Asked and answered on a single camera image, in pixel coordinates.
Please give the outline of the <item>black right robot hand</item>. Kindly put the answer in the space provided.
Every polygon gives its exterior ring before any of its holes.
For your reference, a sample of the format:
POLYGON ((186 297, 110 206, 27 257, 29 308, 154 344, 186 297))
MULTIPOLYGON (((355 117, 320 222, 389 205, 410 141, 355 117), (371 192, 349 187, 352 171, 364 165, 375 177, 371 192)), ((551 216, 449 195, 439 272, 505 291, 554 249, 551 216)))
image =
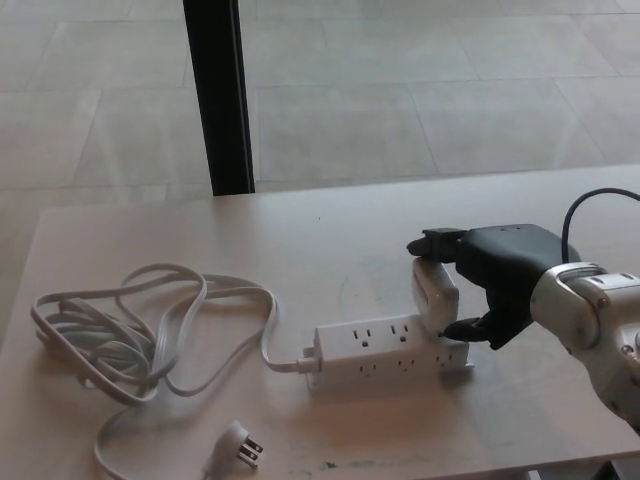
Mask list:
POLYGON ((486 293, 488 311, 443 328, 440 335, 498 350, 533 323, 533 290, 549 269, 561 264, 561 238, 533 224, 469 230, 428 229, 407 245, 419 258, 453 264, 458 274, 486 293))

